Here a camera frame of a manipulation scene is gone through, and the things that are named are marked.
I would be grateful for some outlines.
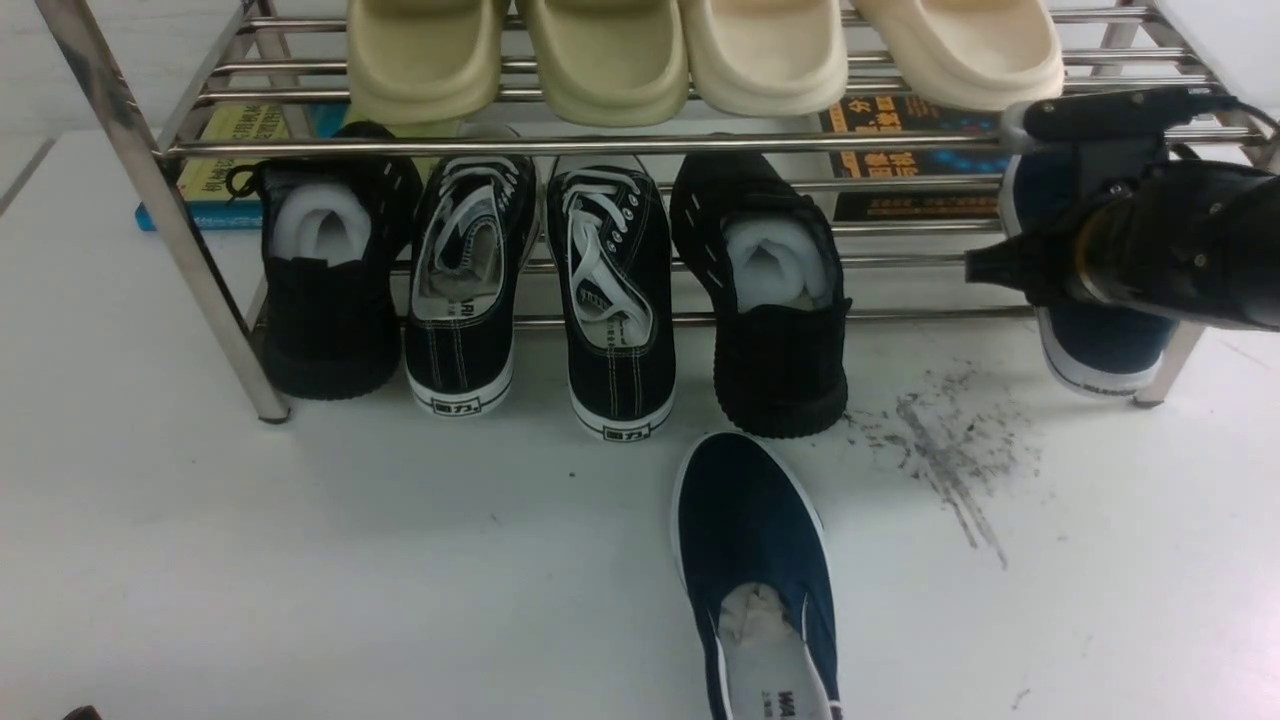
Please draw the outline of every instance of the cream slide sandal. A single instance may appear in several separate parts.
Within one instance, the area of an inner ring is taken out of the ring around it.
[[[516,0],[538,56],[543,97],[582,126],[671,119],[689,97],[676,0]]]
[[[849,82],[840,0],[681,0],[694,85],[737,115],[824,110]]]
[[[1062,45],[1041,0],[855,0],[925,100],[1001,111],[1062,94]]]
[[[383,124],[470,115],[498,94],[508,0],[349,0],[351,102]]]

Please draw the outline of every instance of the black canvas shoe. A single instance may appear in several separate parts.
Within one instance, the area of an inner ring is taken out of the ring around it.
[[[607,441],[649,437],[671,414],[671,231],[636,158],[561,158],[547,188],[573,411]]]
[[[393,136],[361,122],[337,137]],[[422,195],[413,161],[268,160],[233,169],[227,186],[237,197],[262,199],[262,365],[275,387],[294,397],[344,400],[387,383],[401,347],[392,261],[412,237]]]
[[[671,196],[680,258],[716,311],[716,398],[740,429],[801,437],[849,400],[831,224],[756,152],[695,152]]]
[[[419,208],[404,325],[410,386],[431,413],[480,415],[507,396],[516,281],[536,240],[538,211],[530,158],[457,158],[433,170]]]

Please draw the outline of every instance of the white tabletop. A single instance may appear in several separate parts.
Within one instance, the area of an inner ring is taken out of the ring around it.
[[[709,331],[637,446],[577,427],[558,333],[492,418],[398,377],[270,428],[134,197],[72,133],[0,218],[5,716],[707,717],[667,509],[728,429]],[[247,297],[256,236],[210,242]],[[1276,350],[1211,334],[1140,411],[1055,384],[1030,323],[851,327],[850,420],[773,445],[826,523],[846,716],[1274,719]]]

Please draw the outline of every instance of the book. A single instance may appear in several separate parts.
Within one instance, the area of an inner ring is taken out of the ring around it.
[[[998,113],[940,108],[916,96],[845,97],[819,115],[823,132],[888,135],[897,132],[995,132]],[[886,152],[856,150],[831,154],[837,178],[908,178],[1001,174],[1009,154],[998,149]],[[841,192],[836,222],[901,219],[979,219],[997,217],[995,191]]]
[[[364,119],[348,105],[312,105],[307,108],[311,127],[320,137],[333,137],[343,126]],[[458,122],[390,128],[397,135],[416,137],[453,137]],[[200,133],[201,140],[288,140],[289,129],[279,105],[221,105]],[[196,227],[202,231],[255,229],[262,227],[262,202],[257,196],[234,199],[227,190],[227,173],[237,165],[252,164],[253,158],[192,158],[178,176],[178,191],[187,201]],[[415,159],[425,178],[434,161]],[[155,232],[155,223],[146,206],[138,204],[133,213],[138,228]]]

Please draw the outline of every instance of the robotic arm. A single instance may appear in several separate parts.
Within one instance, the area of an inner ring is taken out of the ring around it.
[[[1280,332],[1280,178],[1198,159],[1165,132],[1203,113],[1243,110],[1185,88],[1065,97],[1010,108],[1018,154],[1070,151],[1076,201],[1046,227],[965,255],[968,282],[1019,290],[1033,305],[1124,306]]]

